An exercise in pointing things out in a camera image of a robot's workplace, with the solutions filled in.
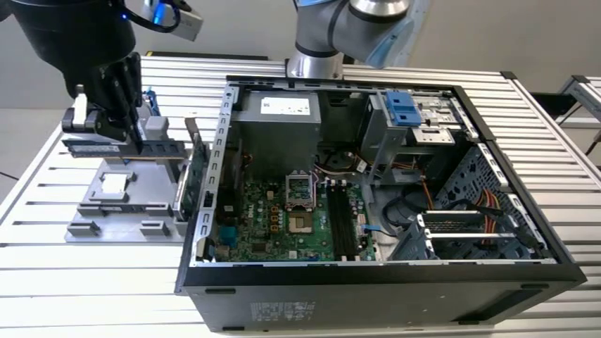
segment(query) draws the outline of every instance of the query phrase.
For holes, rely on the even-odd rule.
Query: slotted metal tabletop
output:
[[[281,77],[284,64],[144,57],[141,73],[169,117],[169,136],[189,146],[183,118],[196,117],[212,141],[225,75]],[[358,65],[345,66],[345,79],[462,86],[589,281],[494,327],[269,335],[601,337],[601,174],[520,82],[498,72]],[[64,242],[100,160],[73,159],[60,138],[57,128],[0,206],[0,335],[204,337],[192,301],[172,295],[179,245]]]

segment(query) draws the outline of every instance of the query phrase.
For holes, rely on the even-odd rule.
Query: motherboard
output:
[[[245,182],[237,226],[220,227],[219,261],[374,259],[372,237],[361,229],[368,217],[360,187],[352,184],[332,187],[326,183],[317,184],[313,179],[307,182],[309,187],[296,177],[289,182]],[[344,194],[336,206],[329,200],[328,190]],[[300,200],[312,201],[312,205],[296,204],[295,201]],[[332,223],[337,224],[337,231],[336,228],[332,231]],[[342,242],[350,246],[345,252],[352,252],[352,256],[338,254]]]

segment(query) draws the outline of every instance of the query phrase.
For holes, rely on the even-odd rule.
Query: blue light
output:
[[[152,19],[152,23],[159,25],[163,21],[164,15],[165,15],[165,5],[159,4],[157,9],[155,9],[155,18]]]

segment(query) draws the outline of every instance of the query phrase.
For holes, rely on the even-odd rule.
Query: robotic arm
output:
[[[390,66],[413,32],[410,5],[410,0],[297,0],[288,77],[340,80],[341,53],[374,68]]]
[[[180,32],[180,23],[192,15],[200,17],[181,0],[147,0],[151,20],[131,12],[124,0],[0,0],[0,4],[15,14],[37,56],[63,73],[75,99],[63,131],[80,136],[65,141],[73,156],[140,154],[148,143],[137,128],[141,68],[140,55],[132,53],[131,22],[169,33]]]
[[[410,0],[295,1],[289,77],[341,79],[341,52],[376,68],[392,63],[413,31]],[[149,150],[136,126],[141,70],[131,22],[193,40],[203,19],[185,1],[145,0],[140,16],[124,0],[0,0],[0,21],[11,12],[37,56],[63,73],[75,99],[63,118],[63,130],[84,136],[65,141],[73,156],[128,157]],[[172,146],[163,141],[163,149]]]

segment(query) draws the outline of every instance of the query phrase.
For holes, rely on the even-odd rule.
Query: blue connector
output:
[[[412,95],[408,92],[386,92],[386,108],[393,116],[394,125],[417,126],[421,116]]]

